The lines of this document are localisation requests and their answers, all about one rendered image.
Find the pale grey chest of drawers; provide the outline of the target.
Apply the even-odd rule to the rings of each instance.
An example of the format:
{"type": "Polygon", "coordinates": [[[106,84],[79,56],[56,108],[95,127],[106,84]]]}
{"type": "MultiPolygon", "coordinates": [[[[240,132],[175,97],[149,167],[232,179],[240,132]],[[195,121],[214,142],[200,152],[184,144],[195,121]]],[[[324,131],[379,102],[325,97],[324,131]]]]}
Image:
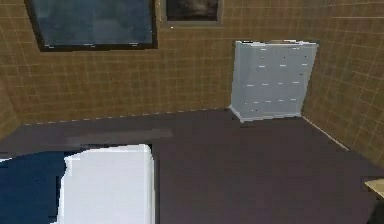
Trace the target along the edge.
{"type": "Polygon", "coordinates": [[[319,45],[237,41],[229,109],[242,122],[299,117],[319,45]]]}

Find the grey framed dark picture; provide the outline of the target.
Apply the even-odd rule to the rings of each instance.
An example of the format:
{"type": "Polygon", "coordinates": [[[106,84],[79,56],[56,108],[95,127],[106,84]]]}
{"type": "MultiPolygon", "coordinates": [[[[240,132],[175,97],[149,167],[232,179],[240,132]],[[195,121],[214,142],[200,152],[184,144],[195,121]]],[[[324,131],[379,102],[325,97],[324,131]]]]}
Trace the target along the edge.
{"type": "Polygon", "coordinates": [[[167,27],[221,26],[224,0],[159,0],[160,21],[167,27]]]}

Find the white bed with blue blanket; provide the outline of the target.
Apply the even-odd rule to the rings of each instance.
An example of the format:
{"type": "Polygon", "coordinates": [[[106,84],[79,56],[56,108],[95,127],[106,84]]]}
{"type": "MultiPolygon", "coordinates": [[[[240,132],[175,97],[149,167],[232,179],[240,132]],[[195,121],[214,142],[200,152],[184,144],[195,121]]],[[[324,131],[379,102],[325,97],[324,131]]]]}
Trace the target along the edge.
{"type": "Polygon", "coordinates": [[[0,224],[158,224],[145,144],[0,159],[0,224]]]}

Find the black framed window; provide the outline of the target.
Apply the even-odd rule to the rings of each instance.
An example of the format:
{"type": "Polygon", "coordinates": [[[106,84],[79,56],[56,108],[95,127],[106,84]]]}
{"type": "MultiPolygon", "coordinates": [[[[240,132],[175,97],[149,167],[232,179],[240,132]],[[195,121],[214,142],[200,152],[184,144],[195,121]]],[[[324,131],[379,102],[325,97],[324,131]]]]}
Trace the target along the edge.
{"type": "Polygon", "coordinates": [[[158,47],[154,0],[24,0],[42,52],[158,47]]]}

